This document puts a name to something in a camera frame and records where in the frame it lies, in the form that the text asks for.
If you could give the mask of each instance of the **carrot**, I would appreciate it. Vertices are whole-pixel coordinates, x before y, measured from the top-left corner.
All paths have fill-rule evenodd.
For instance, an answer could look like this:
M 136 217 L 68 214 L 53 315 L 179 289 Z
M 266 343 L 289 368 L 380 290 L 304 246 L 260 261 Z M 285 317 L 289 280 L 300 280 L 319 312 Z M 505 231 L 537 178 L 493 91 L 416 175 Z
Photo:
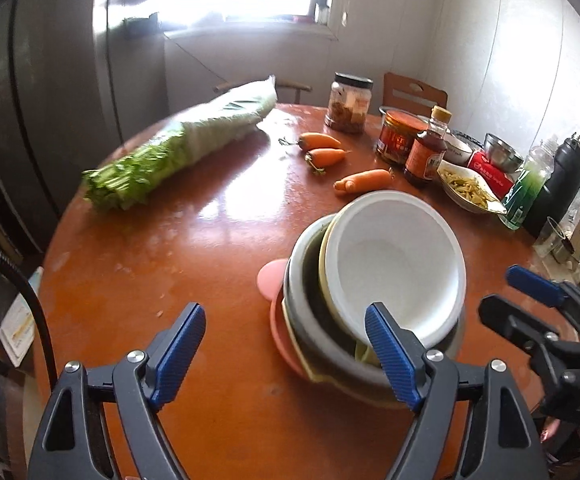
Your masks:
M 284 146 L 293 146 L 298 145 L 302 152 L 309 152 L 310 150 L 315 150 L 316 148 L 341 148 L 341 143 L 326 134 L 317 134 L 313 132 L 306 132 L 299 136 L 299 140 L 297 142 L 288 142 L 283 139 L 279 139 L 279 143 Z
M 345 193 L 367 193 L 368 191 L 387 189 L 391 183 L 391 171 L 370 170 L 338 180 L 334 183 L 334 189 Z
M 305 162 L 314 168 L 317 173 L 325 173 L 323 168 L 332 166 L 345 158 L 346 150 L 336 150 L 334 148 L 316 148 L 310 150 L 305 155 Z

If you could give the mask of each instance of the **round wooden table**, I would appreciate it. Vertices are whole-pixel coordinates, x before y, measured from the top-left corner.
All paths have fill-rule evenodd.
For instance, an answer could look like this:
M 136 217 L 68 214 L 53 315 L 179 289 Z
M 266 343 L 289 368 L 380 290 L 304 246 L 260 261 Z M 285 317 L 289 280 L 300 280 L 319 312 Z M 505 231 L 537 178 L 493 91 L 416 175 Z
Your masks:
M 73 359 L 87 367 L 116 363 L 130 350 L 145 348 L 189 301 L 205 307 L 205 338 L 177 400 L 160 414 L 195 480 L 383 479 L 411 422 L 406 410 L 366 406 L 298 378 L 276 351 L 269 303 L 257 291 L 264 264 L 289 256 L 310 223 L 350 200 L 335 196 L 335 180 L 386 167 L 374 155 L 379 117 L 368 117 L 367 135 L 347 136 L 326 128 L 324 113 L 278 105 L 259 131 L 180 171 L 147 205 L 100 214 L 79 191 L 48 250 L 40 298 L 60 368 Z M 126 148 L 147 140 L 161 124 Z M 351 150 L 347 160 L 318 176 L 296 147 L 278 142 L 308 131 L 340 139 Z M 122 148 L 113 156 L 121 153 Z M 509 231 L 496 216 L 460 209 L 440 187 L 420 191 L 399 175 L 393 186 L 439 211 L 464 252 L 467 330 L 458 360 L 503 359 L 533 405 L 542 390 L 527 357 L 481 326 L 477 316 L 484 295 L 503 293 L 562 333 L 571 331 L 555 312 L 504 282 L 508 266 L 529 266 L 531 238 Z M 40 348 L 35 354 L 43 374 Z M 118 415 L 106 411 L 119 466 L 131 474 Z M 458 421 L 439 475 L 452 470 L 460 431 Z

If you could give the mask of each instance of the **wooden chair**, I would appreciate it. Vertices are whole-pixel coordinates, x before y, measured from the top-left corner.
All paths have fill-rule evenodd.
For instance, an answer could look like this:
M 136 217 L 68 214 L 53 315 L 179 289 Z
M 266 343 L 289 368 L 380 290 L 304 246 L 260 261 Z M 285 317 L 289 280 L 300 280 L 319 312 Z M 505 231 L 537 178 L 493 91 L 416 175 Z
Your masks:
M 430 117 L 435 105 L 443 108 L 448 105 L 448 94 L 423 81 L 386 72 L 383 76 L 383 104 Z
M 225 82 L 221 83 L 218 86 L 214 87 L 214 92 L 217 94 L 223 94 L 228 90 L 236 88 L 237 86 L 241 86 L 244 84 L 249 83 L 250 81 L 241 81 L 238 83 L 230 83 Z M 297 83 L 296 81 L 291 81 L 289 79 L 276 79 L 275 83 L 276 88 L 294 88 L 294 104 L 298 105 L 301 104 L 301 92 L 312 92 L 312 87 L 310 85 L 304 85 L 303 83 Z

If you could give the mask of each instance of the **bunch of celery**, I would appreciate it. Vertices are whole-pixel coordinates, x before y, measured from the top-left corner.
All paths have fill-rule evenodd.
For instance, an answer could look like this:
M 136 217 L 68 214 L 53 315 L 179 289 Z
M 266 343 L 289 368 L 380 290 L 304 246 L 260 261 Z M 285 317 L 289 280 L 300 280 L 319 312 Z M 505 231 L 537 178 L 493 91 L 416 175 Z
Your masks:
M 127 209 L 173 173 L 252 131 L 275 107 L 274 77 L 234 88 L 176 115 L 148 142 L 98 170 L 83 172 L 85 198 Z

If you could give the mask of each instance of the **screw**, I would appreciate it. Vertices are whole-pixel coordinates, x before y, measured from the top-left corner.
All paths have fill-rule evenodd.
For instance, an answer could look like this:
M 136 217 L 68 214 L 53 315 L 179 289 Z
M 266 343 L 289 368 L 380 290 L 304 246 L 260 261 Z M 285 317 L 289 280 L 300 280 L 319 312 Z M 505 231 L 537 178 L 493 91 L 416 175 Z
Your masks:
M 501 359 L 494 359 L 494 361 L 490 363 L 490 366 L 496 372 L 505 372 L 508 368 Z
M 79 368 L 81 368 L 81 363 L 79 363 L 78 361 L 69 361 L 66 365 L 65 365 L 65 371 L 68 374 L 73 374 L 74 372 L 76 372 Z
M 443 361 L 444 360 L 444 354 L 443 352 L 440 352 L 438 350 L 428 350 L 425 353 L 425 357 L 427 357 L 428 361 L 432 361 L 435 363 L 438 363 L 439 361 Z
M 132 350 L 128 354 L 128 361 L 131 363 L 140 363 L 145 359 L 145 352 L 143 350 Z

